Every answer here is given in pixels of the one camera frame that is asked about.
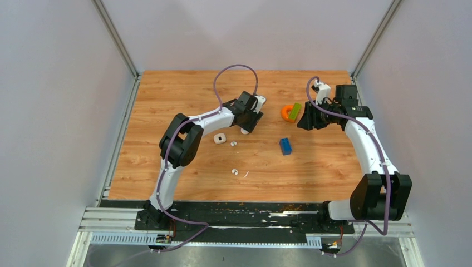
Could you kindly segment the white earbud charging case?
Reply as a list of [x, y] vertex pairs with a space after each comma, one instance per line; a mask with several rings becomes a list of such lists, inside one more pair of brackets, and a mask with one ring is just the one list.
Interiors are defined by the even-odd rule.
[[213, 141], [215, 144], [223, 144], [227, 141], [227, 137], [224, 133], [218, 133], [216, 135], [214, 135], [213, 137]]

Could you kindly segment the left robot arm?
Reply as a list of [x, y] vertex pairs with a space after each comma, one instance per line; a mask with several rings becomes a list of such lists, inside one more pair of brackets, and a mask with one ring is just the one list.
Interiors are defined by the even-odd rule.
[[247, 91], [216, 109], [196, 116], [177, 114], [159, 142], [161, 167], [150, 198], [137, 213], [136, 230], [164, 230], [170, 221], [175, 190], [180, 176], [196, 157], [202, 138], [217, 130], [239, 126], [253, 132], [263, 116], [266, 97]]

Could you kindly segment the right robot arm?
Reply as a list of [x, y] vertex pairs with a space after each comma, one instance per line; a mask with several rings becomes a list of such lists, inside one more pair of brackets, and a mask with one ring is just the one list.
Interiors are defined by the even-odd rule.
[[318, 216], [318, 225], [332, 232], [343, 221], [383, 221], [380, 233], [385, 235], [390, 221], [402, 219], [412, 188], [409, 175], [401, 174], [387, 156], [375, 129], [369, 107], [361, 106], [355, 85], [337, 85], [335, 97], [329, 99], [330, 86], [310, 82], [309, 97], [297, 127], [310, 131], [339, 125], [355, 149], [363, 177], [346, 200], [328, 201], [325, 212]]

